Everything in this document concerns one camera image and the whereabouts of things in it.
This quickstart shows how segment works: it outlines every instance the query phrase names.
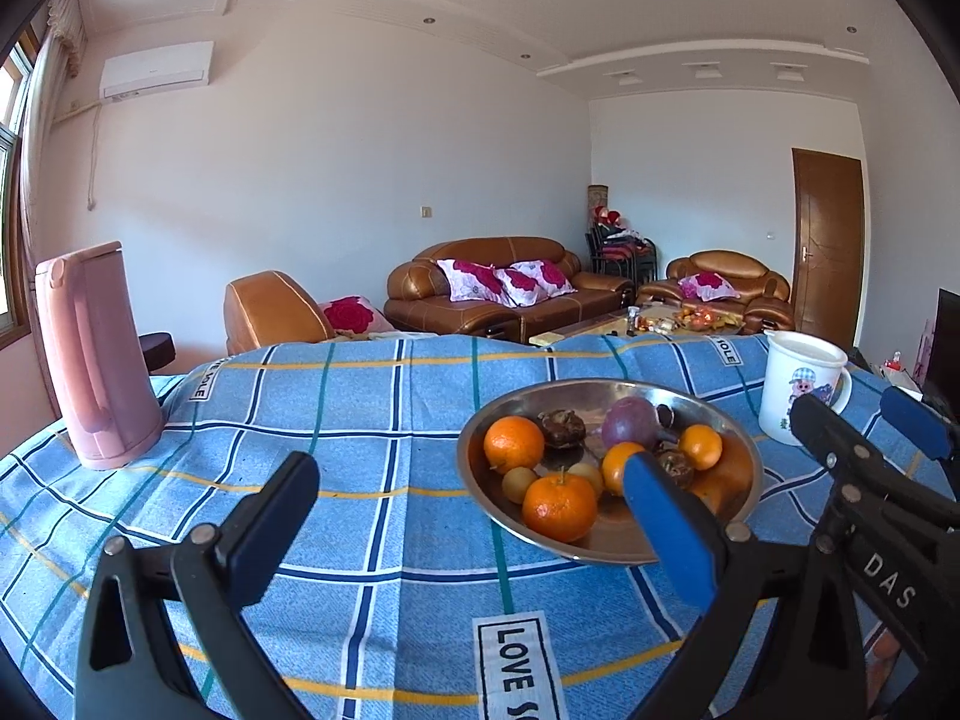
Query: pink electric kettle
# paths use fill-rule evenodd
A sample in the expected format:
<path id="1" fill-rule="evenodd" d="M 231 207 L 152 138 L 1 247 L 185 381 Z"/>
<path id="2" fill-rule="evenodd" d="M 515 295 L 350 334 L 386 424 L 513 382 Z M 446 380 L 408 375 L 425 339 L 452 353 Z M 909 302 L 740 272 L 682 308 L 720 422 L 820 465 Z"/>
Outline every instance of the pink electric kettle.
<path id="1" fill-rule="evenodd" d="M 163 430 L 133 326 L 120 242 L 37 266 L 37 309 L 56 398 L 80 462 L 118 469 Z"/>

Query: red rose pillow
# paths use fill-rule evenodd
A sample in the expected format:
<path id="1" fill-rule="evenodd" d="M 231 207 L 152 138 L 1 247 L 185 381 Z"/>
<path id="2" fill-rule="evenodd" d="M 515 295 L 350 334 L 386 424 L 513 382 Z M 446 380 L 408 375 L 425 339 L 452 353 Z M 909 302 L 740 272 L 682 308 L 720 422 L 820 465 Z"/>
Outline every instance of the red rose pillow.
<path id="1" fill-rule="evenodd" d="M 514 305 L 535 306 L 549 299 L 546 290 L 536 283 L 533 276 L 522 274 L 513 268 L 498 269 L 495 273 Z"/>
<path id="2" fill-rule="evenodd" d="M 544 288 L 548 298 L 558 298 L 560 295 L 569 295 L 576 292 L 573 285 L 563 275 L 563 271 L 549 260 L 527 260 L 526 262 L 514 263 L 510 268 L 534 279 Z"/>
<path id="3" fill-rule="evenodd" d="M 506 290 L 489 265 L 466 260 L 437 260 L 437 265 L 450 283 L 450 300 L 490 300 L 501 306 L 512 306 Z"/>
<path id="4" fill-rule="evenodd" d="M 727 279 L 711 271 L 686 276 L 680 279 L 678 284 L 683 297 L 687 300 L 699 299 L 706 303 L 710 300 L 740 297 L 740 293 L 733 288 L 733 285 Z"/>
<path id="5" fill-rule="evenodd" d="M 349 298 L 340 298 L 333 303 L 323 303 L 320 310 L 326 320 L 333 325 L 338 333 L 391 333 L 396 328 L 387 322 L 381 312 L 371 306 L 366 298 L 352 295 Z"/>

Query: dark stool cushion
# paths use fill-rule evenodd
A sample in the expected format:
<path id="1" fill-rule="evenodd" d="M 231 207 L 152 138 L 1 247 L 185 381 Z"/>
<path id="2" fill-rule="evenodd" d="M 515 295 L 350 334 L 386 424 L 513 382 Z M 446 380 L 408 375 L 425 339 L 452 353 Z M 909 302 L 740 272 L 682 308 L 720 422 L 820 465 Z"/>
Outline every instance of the dark stool cushion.
<path id="1" fill-rule="evenodd" d="M 151 373 L 176 360 L 174 340 L 169 333 L 147 333 L 140 336 L 140 350 L 143 352 L 147 370 Z"/>

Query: blue gripper pad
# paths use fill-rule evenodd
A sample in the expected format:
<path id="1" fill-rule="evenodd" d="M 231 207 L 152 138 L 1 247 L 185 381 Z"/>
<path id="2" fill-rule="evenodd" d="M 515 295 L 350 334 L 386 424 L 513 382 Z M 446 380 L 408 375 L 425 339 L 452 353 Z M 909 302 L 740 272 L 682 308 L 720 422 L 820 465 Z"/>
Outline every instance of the blue gripper pad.
<path id="1" fill-rule="evenodd" d="M 880 396 L 880 416 L 930 460 L 946 460 L 952 455 L 947 420 L 897 386 L 885 389 Z"/>
<path id="2" fill-rule="evenodd" d="M 705 613 L 727 565 L 716 517 L 696 495 L 678 488 L 647 452 L 627 460 L 623 494 L 677 594 Z"/>

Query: brown leather sofa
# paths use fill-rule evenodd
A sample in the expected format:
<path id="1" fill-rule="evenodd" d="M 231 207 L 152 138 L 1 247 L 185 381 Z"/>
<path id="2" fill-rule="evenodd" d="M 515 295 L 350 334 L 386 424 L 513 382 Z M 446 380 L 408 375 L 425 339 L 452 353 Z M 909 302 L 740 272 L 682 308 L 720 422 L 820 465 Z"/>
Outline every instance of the brown leather sofa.
<path id="1" fill-rule="evenodd" d="M 550 260 L 577 292 L 529 308 L 486 300 L 450 300 L 450 285 L 437 260 L 467 260 L 505 268 L 523 260 Z M 387 280 L 383 313 L 402 330 L 460 333 L 526 343 L 528 338 L 629 305 L 632 283 L 618 276 L 585 274 L 576 254 L 549 238 L 468 238 L 438 244 L 396 268 Z"/>
<path id="2" fill-rule="evenodd" d="M 224 296 L 227 354 L 273 343 L 318 343 L 336 333 L 313 298 L 280 271 L 244 276 Z"/>
<path id="3" fill-rule="evenodd" d="M 739 298 L 712 300 L 716 308 L 743 317 L 745 335 L 760 333 L 765 327 L 775 330 L 794 330 L 790 285 L 784 276 L 771 271 L 760 260 L 737 251 L 698 251 L 689 257 L 674 260 L 666 266 L 667 278 L 652 281 L 637 291 L 637 303 L 659 301 L 676 305 L 698 305 L 686 300 L 678 282 L 685 276 L 702 272 L 720 274 L 740 293 Z"/>

